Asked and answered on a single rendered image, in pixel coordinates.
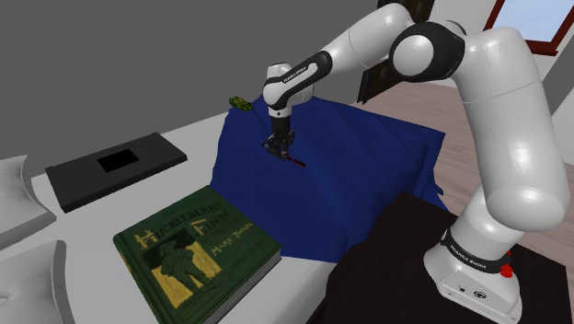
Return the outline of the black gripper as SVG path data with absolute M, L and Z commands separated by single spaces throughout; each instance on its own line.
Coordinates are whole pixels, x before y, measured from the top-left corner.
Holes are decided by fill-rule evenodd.
M 295 131 L 291 130 L 291 118 L 271 117 L 270 124 L 272 134 L 270 139 L 267 139 L 262 146 L 273 156 L 287 159 L 295 137 Z

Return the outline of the dark blue blanket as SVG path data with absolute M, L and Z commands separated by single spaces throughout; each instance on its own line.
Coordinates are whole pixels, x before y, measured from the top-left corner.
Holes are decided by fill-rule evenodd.
M 287 257 L 336 263 L 363 242 L 401 192 L 438 207 L 434 167 L 443 132 L 313 97 L 293 107 L 289 154 L 262 146 L 270 116 L 231 108 L 224 120 L 211 186 L 281 244 Z

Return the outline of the dark brown framed panel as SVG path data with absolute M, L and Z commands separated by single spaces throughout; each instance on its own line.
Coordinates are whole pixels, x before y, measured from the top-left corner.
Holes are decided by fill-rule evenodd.
M 402 5 L 409 12 L 412 20 L 420 23 L 430 18 L 435 0 L 378 0 L 377 7 L 391 3 Z M 390 68 L 388 59 L 384 58 L 379 64 L 363 72 L 357 101 L 365 104 L 369 99 L 401 82 L 398 74 Z

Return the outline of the flat black box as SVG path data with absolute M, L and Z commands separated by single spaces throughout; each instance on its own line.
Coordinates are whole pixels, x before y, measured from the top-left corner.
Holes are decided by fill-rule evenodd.
M 150 133 L 47 167 L 46 174 L 61 209 L 69 213 L 186 160 L 164 136 Z

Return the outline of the green hardcover book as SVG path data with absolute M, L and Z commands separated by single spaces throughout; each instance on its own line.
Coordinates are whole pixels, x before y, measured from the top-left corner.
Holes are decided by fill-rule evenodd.
M 113 243 L 158 324 L 218 324 L 281 259 L 281 245 L 209 186 Z

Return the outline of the dark robot stand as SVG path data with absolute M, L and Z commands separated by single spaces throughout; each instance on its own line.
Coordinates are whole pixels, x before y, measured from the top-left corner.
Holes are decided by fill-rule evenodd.
M 456 217 L 401 193 L 328 276 L 326 296 L 306 324 L 495 324 L 442 297 L 423 265 Z M 521 285 L 518 324 L 574 324 L 564 265 L 521 245 L 511 249 Z

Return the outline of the white bed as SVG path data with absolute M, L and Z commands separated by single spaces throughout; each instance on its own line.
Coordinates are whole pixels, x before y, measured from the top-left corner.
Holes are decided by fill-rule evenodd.
M 68 214 L 47 176 L 33 178 L 37 197 L 57 219 L 0 251 L 0 261 L 60 239 L 66 244 L 65 285 L 75 324 L 157 324 L 112 238 L 211 181 L 224 119 L 219 114 L 166 133 L 187 162 Z M 324 298 L 333 268 L 329 262 L 284 257 L 219 324 L 305 324 Z

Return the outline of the grey pillow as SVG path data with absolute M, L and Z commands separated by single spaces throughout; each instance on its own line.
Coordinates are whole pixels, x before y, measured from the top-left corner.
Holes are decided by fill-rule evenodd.
M 0 324 L 75 324 L 66 244 L 54 240 L 0 262 Z
M 0 250 L 37 233 L 56 216 L 37 199 L 24 172 L 27 155 L 0 160 Z

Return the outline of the red framed window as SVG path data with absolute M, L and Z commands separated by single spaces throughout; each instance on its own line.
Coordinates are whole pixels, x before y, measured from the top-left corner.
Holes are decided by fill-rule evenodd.
M 520 31 L 534 54 L 556 56 L 574 23 L 574 0 L 496 0 L 484 30 Z

